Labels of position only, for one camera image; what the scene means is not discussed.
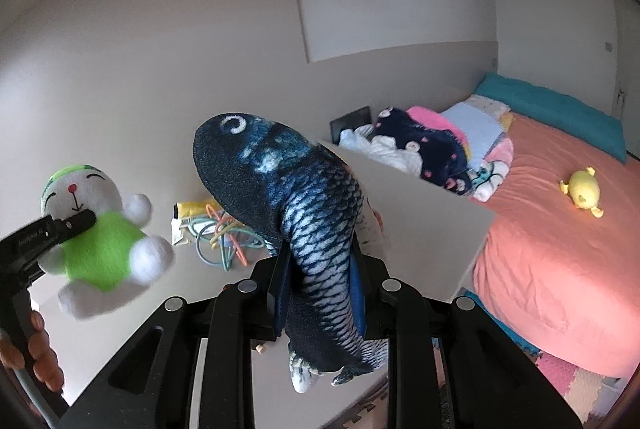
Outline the left hand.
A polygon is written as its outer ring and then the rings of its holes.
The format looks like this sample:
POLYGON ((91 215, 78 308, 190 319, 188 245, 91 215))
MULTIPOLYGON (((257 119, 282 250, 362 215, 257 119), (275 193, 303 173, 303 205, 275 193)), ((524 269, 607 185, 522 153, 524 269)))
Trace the left hand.
MULTIPOLYGON (((64 386, 64 373, 58 363, 58 356, 51 348, 44 319, 38 311, 31 311, 30 323, 34 328, 34 333, 28 342, 29 355, 34 359, 32 369, 40 383, 43 383, 50 391, 59 393, 64 386)), ((25 367, 24 355, 4 331, 1 331, 0 349, 1 363, 5 368, 18 371, 25 367)))

